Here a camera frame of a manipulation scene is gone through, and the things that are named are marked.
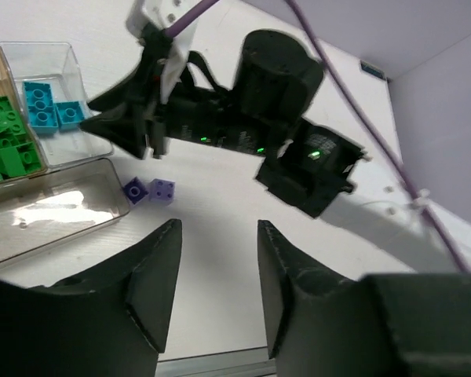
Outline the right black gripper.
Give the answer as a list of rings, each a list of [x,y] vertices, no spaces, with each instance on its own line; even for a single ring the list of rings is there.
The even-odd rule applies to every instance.
[[[166,154],[169,138],[256,156],[277,156],[287,141],[287,155],[319,150],[323,131],[304,114],[323,82],[324,64],[295,37],[271,29],[250,32],[230,89],[215,80],[201,53],[190,52],[188,65],[197,67],[211,87],[197,86],[190,69],[184,69],[169,100],[155,110],[149,136],[154,157]],[[130,110],[111,109],[127,102],[145,104],[148,76],[149,63],[141,61],[88,102],[101,113],[83,120],[79,128],[143,159],[148,147],[145,120]]]

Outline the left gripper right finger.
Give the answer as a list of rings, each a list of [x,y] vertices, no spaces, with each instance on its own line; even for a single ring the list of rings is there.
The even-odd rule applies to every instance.
[[[471,376],[471,273],[350,280],[257,224],[268,355],[280,376]]]

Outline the blue lego brick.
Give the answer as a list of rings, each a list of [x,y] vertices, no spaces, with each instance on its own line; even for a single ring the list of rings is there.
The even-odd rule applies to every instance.
[[[58,129],[51,86],[47,82],[24,82],[27,116],[37,135],[54,135]]]

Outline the purple lego brick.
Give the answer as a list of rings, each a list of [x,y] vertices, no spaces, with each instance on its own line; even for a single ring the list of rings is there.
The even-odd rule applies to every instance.
[[[155,202],[172,203],[175,196],[174,181],[154,179],[149,184],[149,199]]]
[[[133,205],[136,205],[148,195],[146,185],[138,177],[135,177],[126,183],[122,187],[122,191]]]

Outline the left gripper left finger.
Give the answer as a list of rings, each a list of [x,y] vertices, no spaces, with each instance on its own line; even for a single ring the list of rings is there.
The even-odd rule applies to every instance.
[[[181,248],[181,221],[171,219],[52,286],[0,280],[0,376],[153,376]]]

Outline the green curved lego brick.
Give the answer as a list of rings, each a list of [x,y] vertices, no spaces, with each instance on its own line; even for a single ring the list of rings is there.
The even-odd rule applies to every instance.
[[[0,173],[9,178],[24,176],[26,170],[11,140],[0,137]]]

